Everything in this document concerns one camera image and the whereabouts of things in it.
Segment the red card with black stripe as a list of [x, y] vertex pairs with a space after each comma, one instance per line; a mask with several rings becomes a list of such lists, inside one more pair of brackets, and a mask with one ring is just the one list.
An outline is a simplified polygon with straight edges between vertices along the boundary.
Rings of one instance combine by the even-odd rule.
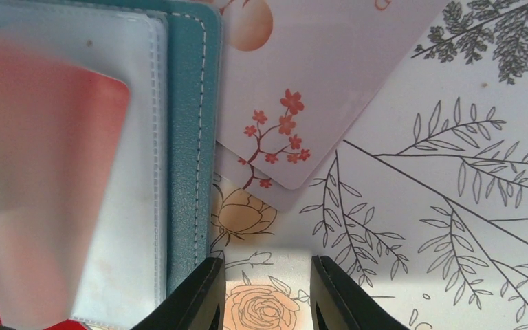
[[120, 80], [0, 38], [0, 319], [68, 319], [130, 102]]

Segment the blue leather card holder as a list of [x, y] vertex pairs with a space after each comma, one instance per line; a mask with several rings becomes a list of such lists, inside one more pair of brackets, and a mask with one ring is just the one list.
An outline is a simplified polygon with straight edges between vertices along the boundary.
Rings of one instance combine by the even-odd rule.
[[0, 38], [129, 88], [72, 310], [44, 329], [133, 329], [206, 259], [221, 17], [190, 1], [0, 1]]

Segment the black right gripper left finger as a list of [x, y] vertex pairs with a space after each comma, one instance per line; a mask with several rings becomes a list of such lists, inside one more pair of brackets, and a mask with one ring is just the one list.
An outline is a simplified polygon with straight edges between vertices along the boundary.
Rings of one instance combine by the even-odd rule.
[[222, 330], [225, 301], [224, 261], [208, 257], [133, 330]]

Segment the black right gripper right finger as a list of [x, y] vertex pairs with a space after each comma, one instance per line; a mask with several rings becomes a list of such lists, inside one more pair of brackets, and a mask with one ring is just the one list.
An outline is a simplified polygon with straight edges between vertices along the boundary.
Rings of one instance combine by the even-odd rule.
[[407, 330], [331, 257], [311, 258], [311, 318], [315, 330]]

